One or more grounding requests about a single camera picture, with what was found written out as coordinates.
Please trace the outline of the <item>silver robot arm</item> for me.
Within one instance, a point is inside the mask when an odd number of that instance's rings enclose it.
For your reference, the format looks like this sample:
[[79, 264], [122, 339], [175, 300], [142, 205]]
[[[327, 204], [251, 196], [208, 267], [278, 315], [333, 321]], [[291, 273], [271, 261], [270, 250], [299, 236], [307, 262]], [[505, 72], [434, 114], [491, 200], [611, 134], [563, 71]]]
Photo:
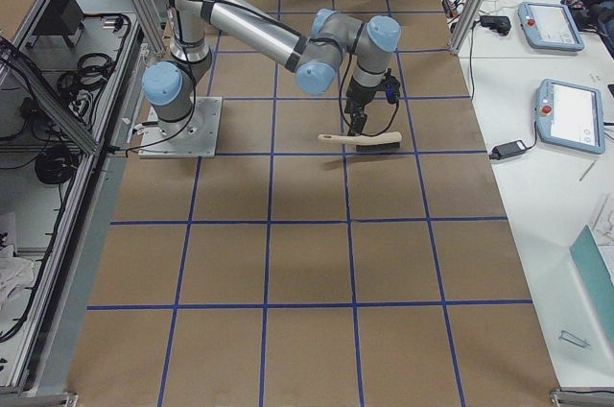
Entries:
[[364, 22], [321, 9], [310, 35], [305, 36], [245, 0], [167, 0], [167, 6], [176, 58], [203, 60], [208, 50], [202, 26], [210, 24], [294, 73], [298, 87], [309, 95], [323, 94], [344, 66], [350, 82], [341, 86], [338, 101], [347, 134], [322, 134], [319, 140], [366, 148], [399, 145], [401, 134], [390, 128], [372, 134], [364, 131], [366, 106], [376, 93], [384, 93], [393, 106], [399, 104], [400, 83], [390, 72], [390, 59], [401, 27], [393, 18], [375, 15]]

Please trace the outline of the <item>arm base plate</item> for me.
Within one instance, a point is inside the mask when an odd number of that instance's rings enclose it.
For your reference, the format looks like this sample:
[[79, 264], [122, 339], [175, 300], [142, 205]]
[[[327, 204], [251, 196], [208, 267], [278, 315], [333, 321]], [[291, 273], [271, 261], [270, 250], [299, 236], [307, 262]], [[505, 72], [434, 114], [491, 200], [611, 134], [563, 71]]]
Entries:
[[175, 124], [160, 122], [153, 107], [148, 120], [155, 125], [142, 134], [140, 157], [144, 158], [211, 158], [216, 154], [223, 108], [222, 97], [196, 98], [196, 110], [190, 118]]

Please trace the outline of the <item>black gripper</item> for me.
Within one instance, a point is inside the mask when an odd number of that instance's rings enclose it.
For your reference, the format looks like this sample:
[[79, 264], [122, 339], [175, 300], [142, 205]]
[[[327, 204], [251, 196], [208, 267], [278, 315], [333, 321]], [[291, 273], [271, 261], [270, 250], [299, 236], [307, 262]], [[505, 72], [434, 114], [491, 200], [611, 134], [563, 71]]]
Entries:
[[367, 121], [366, 106], [371, 103], [377, 92], [384, 92], [386, 82], [390, 79], [390, 72], [387, 72], [380, 83], [375, 86], [364, 86], [351, 79], [346, 91], [346, 102], [344, 112], [349, 115], [349, 136], [356, 136], [363, 133]]

